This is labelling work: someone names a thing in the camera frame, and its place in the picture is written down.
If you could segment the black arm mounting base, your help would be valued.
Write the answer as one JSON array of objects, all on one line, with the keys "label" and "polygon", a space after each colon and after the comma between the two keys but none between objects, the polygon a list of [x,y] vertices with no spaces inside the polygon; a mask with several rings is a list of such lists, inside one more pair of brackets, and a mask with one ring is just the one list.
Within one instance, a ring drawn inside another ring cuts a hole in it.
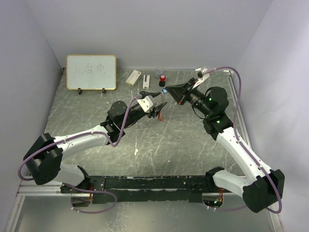
[{"label": "black arm mounting base", "polygon": [[93,204],[114,202],[188,201],[201,203],[206,195],[219,193],[219,188],[205,175],[179,176],[91,176],[78,188],[94,190]]}]

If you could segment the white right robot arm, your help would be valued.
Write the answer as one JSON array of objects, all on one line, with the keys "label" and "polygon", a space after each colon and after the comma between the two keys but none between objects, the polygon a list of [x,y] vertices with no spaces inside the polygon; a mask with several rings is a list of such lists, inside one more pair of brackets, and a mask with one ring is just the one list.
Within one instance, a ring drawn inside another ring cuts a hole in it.
[{"label": "white right robot arm", "polygon": [[165,89],[178,105],[188,102],[204,115],[203,126],[207,134],[228,151],[244,173],[244,177],[241,177],[222,167],[213,168],[206,172],[205,188],[210,192],[226,189],[240,196],[254,213],[269,209],[274,203],[278,203],[279,209],[282,209],[283,172],[265,164],[243,141],[225,113],[229,105],[226,90],[211,87],[202,93],[194,87],[196,82],[192,78],[187,83],[167,86]]}]

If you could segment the grey keyring holder red handle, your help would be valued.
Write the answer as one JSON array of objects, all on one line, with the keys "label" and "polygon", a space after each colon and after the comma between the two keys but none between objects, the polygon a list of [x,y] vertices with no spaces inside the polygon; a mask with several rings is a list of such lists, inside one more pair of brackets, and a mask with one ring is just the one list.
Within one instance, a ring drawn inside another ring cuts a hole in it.
[{"label": "grey keyring holder red handle", "polygon": [[165,106],[165,94],[161,93],[160,95],[160,105],[163,105],[158,113],[158,121],[163,122],[163,115],[162,115],[162,109]]}]

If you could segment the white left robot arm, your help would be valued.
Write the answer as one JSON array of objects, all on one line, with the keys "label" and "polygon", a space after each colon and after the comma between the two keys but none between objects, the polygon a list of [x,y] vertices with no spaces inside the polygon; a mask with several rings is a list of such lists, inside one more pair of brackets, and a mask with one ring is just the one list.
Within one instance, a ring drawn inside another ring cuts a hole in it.
[{"label": "white left robot arm", "polygon": [[30,172],[30,180],[37,185],[57,181],[73,186],[79,193],[88,191],[89,174],[83,167],[65,164],[64,160],[94,147],[118,146],[126,128],[145,116],[155,118],[161,113],[166,102],[157,103],[155,98],[159,95],[159,92],[141,91],[129,104],[116,101],[108,110],[105,121],[91,129],[64,136],[41,135],[23,158],[22,165]]}]

